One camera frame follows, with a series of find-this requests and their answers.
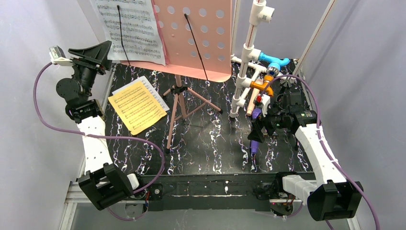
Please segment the pink microphone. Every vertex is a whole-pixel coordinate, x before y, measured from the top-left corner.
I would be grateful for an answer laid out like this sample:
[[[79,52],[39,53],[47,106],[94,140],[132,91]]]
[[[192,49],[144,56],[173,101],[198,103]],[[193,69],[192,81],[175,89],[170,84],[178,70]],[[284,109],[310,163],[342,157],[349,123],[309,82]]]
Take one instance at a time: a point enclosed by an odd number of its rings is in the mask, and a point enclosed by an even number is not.
[[[246,111],[246,116],[251,116],[251,115],[252,115],[253,110],[254,110],[254,108],[255,108],[254,101],[256,100],[258,94],[261,92],[261,90],[260,90],[260,89],[257,89],[257,88],[252,88],[252,87],[251,87],[251,89],[252,89],[252,92],[251,92],[250,100],[249,100],[249,102],[248,102],[247,111]]]

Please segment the white sheet music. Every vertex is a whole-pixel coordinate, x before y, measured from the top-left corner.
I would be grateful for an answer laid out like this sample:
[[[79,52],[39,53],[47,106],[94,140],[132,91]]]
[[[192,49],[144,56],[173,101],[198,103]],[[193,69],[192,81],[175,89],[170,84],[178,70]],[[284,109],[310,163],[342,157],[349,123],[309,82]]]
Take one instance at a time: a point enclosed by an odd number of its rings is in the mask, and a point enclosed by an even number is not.
[[[92,0],[105,39],[112,42],[108,59],[166,65],[154,5],[150,0]]]

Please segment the sheet music pages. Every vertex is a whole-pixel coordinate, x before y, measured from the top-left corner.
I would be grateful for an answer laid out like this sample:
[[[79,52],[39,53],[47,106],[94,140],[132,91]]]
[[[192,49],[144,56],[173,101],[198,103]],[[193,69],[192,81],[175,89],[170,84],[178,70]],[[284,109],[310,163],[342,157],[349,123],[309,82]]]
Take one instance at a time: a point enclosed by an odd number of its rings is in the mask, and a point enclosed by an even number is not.
[[[148,89],[148,91],[154,96],[154,98],[158,101],[158,103],[161,105],[161,107],[164,109],[164,111],[169,110],[168,105],[165,103],[163,98],[159,95],[159,93],[154,88],[154,86],[149,82],[149,80],[146,78],[146,76],[141,76],[141,77],[136,78],[135,80],[133,80],[129,84],[126,84],[125,86],[113,91],[112,94],[115,95],[116,93],[118,93],[118,92],[120,92],[120,91],[134,85],[137,82],[141,82]]]

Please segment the yellow sheet music page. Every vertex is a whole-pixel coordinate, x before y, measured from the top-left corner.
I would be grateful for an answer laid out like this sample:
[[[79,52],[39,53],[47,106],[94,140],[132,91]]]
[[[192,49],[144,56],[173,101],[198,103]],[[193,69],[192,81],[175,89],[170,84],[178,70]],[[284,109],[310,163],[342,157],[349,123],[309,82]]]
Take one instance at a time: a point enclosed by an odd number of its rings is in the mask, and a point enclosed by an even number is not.
[[[140,81],[108,97],[108,101],[132,135],[139,134],[167,115]]]

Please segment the pink music stand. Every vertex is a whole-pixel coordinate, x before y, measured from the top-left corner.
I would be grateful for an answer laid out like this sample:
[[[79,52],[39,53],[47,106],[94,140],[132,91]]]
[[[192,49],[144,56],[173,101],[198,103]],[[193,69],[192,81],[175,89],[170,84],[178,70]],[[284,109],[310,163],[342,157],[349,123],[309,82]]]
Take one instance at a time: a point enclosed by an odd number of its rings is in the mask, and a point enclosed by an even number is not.
[[[197,111],[188,112],[184,92],[191,93],[218,112],[223,109],[204,98],[192,88],[184,88],[181,76],[207,81],[224,82],[231,77],[231,19],[230,0],[152,0],[159,34],[166,51],[163,66],[153,62],[131,59],[132,66],[157,70],[175,75],[174,90],[168,89],[164,95],[174,95],[171,111],[166,152],[169,153],[177,108],[181,117],[187,118]]]

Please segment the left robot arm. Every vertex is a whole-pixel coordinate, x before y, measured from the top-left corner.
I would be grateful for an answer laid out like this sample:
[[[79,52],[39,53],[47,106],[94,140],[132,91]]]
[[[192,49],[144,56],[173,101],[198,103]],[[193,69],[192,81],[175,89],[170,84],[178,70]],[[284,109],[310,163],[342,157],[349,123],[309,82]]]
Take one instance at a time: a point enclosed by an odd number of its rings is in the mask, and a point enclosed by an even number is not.
[[[49,49],[54,65],[71,66],[74,70],[70,78],[58,81],[56,92],[67,103],[65,113],[84,134],[85,174],[78,184],[98,210],[132,196],[139,187],[135,174],[126,175],[113,164],[104,138],[103,111],[98,100],[90,99],[96,76],[111,69],[112,61],[108,59],[111,45],[111,41],[105,41],[89,48],[70,48],[71,58],[59,46]]]

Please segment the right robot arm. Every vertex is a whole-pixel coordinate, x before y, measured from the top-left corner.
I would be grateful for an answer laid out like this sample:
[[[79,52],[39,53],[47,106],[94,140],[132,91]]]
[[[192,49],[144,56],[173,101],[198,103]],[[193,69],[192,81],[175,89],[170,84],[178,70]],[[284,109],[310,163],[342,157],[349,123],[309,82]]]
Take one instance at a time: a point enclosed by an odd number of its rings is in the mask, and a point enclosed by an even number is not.
[[[268,107],[255,109],[248,139],[265,142],[265,134],[287,129],[294,134],[313,167],[315,183],[296,172],[279,172],[270,185],[257,188],[259,199],[270,199],[281,193],[299,199],[308,207],[315,221],[350,219],[361,201],[360,182],[351,183],[337,168],[337,160],[323,140],[317,113],[311,110],[300,92],[278,96]]]

